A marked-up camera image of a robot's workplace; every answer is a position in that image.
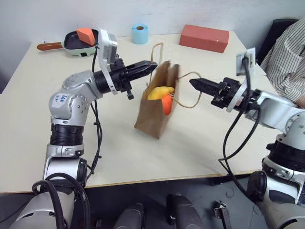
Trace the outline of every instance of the brown paper bag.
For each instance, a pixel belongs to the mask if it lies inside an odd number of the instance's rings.
[[[172,111],[166,116],[163,112],[162,100],[147,100],[147,96],[155,87],[169,86],[175,88],[174,97],[178,100],[179,65],[175,64],[170,68],[170,64],[169,61],[166,61],[157,68],[156,75],[142,95],[138,118],[134,125],[134,128],[158,139],[164,132],[167,122],[172,116],[177,104],[173,101]]]

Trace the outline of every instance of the pan handle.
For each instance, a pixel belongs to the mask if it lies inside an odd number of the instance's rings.
[[[37,45],[37,49],[41,51],[50,50],[50,49],[62,49],[62,45],[61,42],[43,43]]]

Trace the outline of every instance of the frying pan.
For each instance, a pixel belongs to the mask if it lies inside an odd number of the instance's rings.
[[[97,43],[99,32],[97,30],[92,30],[92,32]],[[85,42],[82,42],[79,39],[76,31],[68,33],[63,42],[43,43],[37,45],[37,49],[41,51],[62,48],[73,56],[90,56],[95,52],[95,45],[91,46]]]

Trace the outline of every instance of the striped shirt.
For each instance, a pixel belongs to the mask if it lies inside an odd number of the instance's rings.
[[[284,31],[261,67],[281,96],[295,102],[305,95],[305,18]]]

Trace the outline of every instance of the white table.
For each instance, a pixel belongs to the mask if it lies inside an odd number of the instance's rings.
[[[150,36],[145,45],[133,44],[129,37],[124,37],[119,39],[118,54],[125,65],[149,60],[152,46],[164,42],[164,59],[180,64],[181,75],[197,71],[217,82],[224,77],[237,78],[235,56],[244,52],[245,47],[234,32],[230,32],[223,54],[180,46],[179,37],[179,34]],[[35,44],[30,46],[0,94],[1,193],[30,191],[32,184],[42,178],[46,145],[51,135],[49,98],[65,78],[91,69],[91,63],[92,56],[73,57],[64,50],[40,52]],[[108,93],[98,101],[103,128],[102,159],[87,187],[226,174],[217,159],[222,156],[224,135],[237,112],[227,113],[210,105],[212,97],[204,94],[194,109],[177,106],[161,139],[151,138],[133,127],[148,80],[145,77],[132,82],[135,98],[131,101],[126,93],[116,96]],[[253,88],[274,91],[259,66]],[[180,101],[193,104],[197,96],[198,91],[188,79],[182,79]],[[84,158],[88,164],[96,152],[93,121],[93,114],[89,112],[83,134]],[[240,120],[229,139],[228,152],[242,142],[252,125],[249,120]],[[260,169],[262,158],[268,154],[265,147],[275,140],[277,133],[259,126],[244,150],[230,161],[233,171],[243,174]]]

